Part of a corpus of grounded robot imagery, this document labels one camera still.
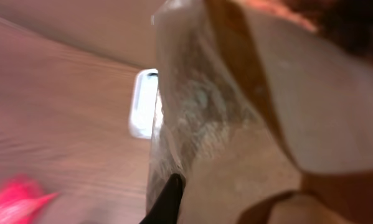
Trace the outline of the red and clear snack package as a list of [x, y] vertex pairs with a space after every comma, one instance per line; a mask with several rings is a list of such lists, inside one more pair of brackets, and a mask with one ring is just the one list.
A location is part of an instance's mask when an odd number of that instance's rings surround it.
[[58, 195], [24, 175], [9, 179], [0, 186], [0, 224], [31, 224]]

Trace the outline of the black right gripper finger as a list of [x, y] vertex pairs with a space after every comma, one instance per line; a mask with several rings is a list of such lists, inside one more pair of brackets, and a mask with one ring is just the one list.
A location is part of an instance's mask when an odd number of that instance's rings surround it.
[[139, 224], [176, 224], [183, 190], [182, 176], [171, 174], [151, 210]]

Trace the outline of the beige paper pouch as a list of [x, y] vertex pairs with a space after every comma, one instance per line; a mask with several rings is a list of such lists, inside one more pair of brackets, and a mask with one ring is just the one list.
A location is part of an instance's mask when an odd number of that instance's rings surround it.
[[146, 214], [373, 223], [373, 1], [167, 1]]

